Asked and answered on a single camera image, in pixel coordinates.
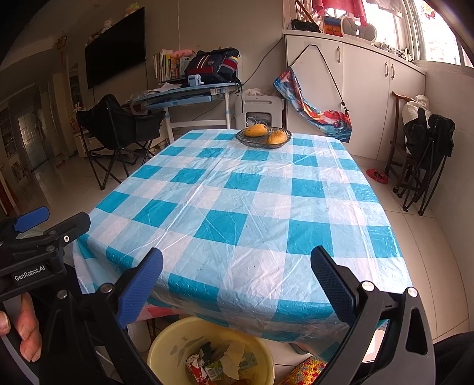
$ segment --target wooden chair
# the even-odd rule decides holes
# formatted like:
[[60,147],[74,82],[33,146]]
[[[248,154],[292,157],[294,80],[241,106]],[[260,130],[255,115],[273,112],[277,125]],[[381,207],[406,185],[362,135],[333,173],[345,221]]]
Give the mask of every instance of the wooden chair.
[[[396,176],[397,183],[395,184],[395,187],[393,188],[393,192],[397,194],[400,188],[403,188],[403,189],[409,188],[406,182],[408,180],[408,177],[410,176],[411,169],[416,164],[415,159],[410,154],[407,153],[407,148],[405,146],[405,143],[403,144],[397,143],[398,124],[400,122],[400,100],[404,100],[406,102],[414,101],[414,100],[412,98],[409,98],[408,96],[402,96],[402,95],[396,94],[395,92],[392,92],[392,95],[396,98],[395,128],[393,130],[393,140],[390,141],[390,144],[392,147],[390,149],[390,155],[388,157],[387,166],[385,167],[385,173],[388,175],[389,172],[392,171],[393,174]],[[395,162],[393,160],[395,151],[400,153],[400,155],[403,157],[403,163]],[[400,174],[397,173],[397,171],[395,170],[393,166],[401,167]]]

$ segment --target human hand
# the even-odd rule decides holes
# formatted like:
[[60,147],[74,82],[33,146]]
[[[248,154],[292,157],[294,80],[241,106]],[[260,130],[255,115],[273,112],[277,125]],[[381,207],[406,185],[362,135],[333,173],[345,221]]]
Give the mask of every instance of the human hand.
[[[39,334],[38,320],[29,293],[21,295],[21,311],[15,329],[22,339],[20,343],[21,355],[28,362],[36,362],[41,355],[41,334]],[[0,312],[0,336],[9,332],[10,321],[4,312]]]

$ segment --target black flat screen tv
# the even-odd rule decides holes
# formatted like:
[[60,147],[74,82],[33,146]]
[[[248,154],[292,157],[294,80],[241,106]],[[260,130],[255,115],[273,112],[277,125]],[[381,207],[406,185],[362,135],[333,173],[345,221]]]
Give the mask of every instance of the black flat screen tv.
[[86,47],[87,85],[90,89],[145,60],[145,7],[142,7]]

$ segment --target checkered tablecloth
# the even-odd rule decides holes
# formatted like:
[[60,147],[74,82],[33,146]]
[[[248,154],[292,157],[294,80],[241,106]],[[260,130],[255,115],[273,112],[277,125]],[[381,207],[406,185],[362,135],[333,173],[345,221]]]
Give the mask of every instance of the checkered tablecloth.
[[74,244],[82,289],[116,281],[156,247],[164,270],[150,306],[310,342],[329,358],[347,328],[311,271],[311,250],[322,245],[360,281],[401,293],[410,277],[393,231],[338,140],[294,134],[263,150],[236,133],[191,131],[99,203]]

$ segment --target red cloth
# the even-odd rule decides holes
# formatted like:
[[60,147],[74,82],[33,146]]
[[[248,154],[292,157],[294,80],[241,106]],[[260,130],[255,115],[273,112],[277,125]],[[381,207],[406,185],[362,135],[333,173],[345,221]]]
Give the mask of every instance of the red cloth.
[[313,9],[320,15],[324,15],[324,10],[327,8],[341,9],[359,18],[363,26],[367,25],[362,0],[312,0],[312,3]]

